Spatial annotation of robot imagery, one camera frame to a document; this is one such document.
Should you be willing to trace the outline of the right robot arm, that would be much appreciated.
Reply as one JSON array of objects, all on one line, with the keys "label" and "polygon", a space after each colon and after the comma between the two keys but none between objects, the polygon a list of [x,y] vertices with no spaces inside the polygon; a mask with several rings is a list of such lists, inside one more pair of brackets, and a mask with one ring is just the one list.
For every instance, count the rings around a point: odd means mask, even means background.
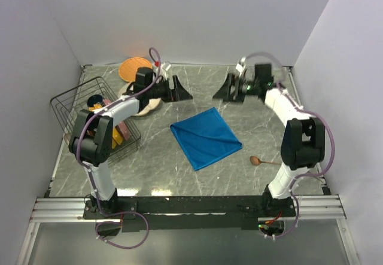
[{"label": "right robot arm", "polygon": [[284,125],[280,148],[282,163],[262,194],[262,210],[273,217],[292,204],[297,180],[324,159],[325,125],[318,117],[305,112],[288,90],[274,80],[270,63],[256,64],[254,77],[250,80],[246,78],[246,72],[245,63],[238,62],[213,99],[242,103],[246,96],[256,96]]}]

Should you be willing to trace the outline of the blue cloth napkin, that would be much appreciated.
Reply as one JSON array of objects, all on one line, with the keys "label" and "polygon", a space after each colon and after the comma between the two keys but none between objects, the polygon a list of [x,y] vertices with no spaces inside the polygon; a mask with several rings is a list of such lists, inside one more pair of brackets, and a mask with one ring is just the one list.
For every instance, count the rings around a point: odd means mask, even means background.
[{"label": "blue cloth napkin", "polygon": [[195,171],[242,149],[242,143],[214,107],[173,123],[170,130]]}]

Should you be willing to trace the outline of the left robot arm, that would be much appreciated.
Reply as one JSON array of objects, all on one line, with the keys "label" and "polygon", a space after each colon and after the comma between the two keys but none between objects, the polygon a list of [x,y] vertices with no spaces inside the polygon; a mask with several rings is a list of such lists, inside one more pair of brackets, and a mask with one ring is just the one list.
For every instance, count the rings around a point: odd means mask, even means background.
[{"label": "left robot arm", "polygon": [[164,102],[191,100],[193,96],[172,77],[170,88],[166,70],[157,72],[148,67],[137,69],[133,89],[120,98],[94,111],[82,109],[75,121],[69,141],[69,151],[87,172],[91,184],[91,202],[105,218],[118,213],[118,194],[112,182],[108,159],[112,152],[113,130],[127,118],[142,111],[152,99]]}]

